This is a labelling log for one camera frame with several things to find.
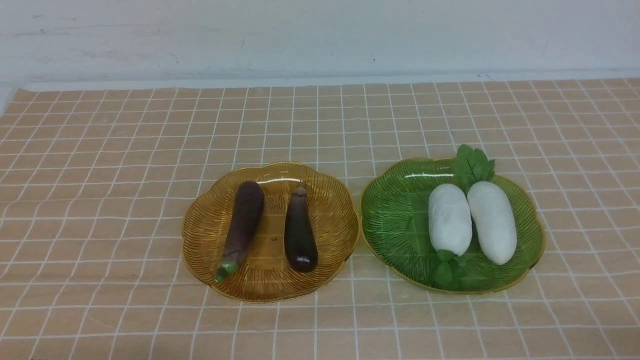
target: daikon radish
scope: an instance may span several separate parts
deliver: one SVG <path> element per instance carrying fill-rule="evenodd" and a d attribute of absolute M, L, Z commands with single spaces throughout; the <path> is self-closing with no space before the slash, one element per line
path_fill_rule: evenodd
<path fill-rule="evenodd" d="M 507 195 L 497 185 L 478 181 L 467 193 L 471 217 L 476 223 L 480 249 L 498 265 L 515 253 L 518 235 Z"/>
<path fill-rule="evenodd" d="M 433 248 L 462 256 L 471 244 L 471 236 L 465 193 L 453 184 L 438 185 L 429 196 L 429 237 Z"/>

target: purple eggplant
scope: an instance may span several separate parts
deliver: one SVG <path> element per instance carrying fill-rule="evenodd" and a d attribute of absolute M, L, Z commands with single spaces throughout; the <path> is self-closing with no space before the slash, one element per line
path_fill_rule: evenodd
<path fill-rule="evenodd" d="M 231 225 L 216 281 L 224 281 L 235 273 L 249 254 L 264 209 L 264 193 L 255 181 L 245 181 L 236 191 Z"/>
<path fill-rule="evenodd" d="M 300 183 L 291 195 L 284 227 L 284 252 L 291 268 L 311 272 L 318 264 L 318 250 L 307 211 L 307 186 Z"/>

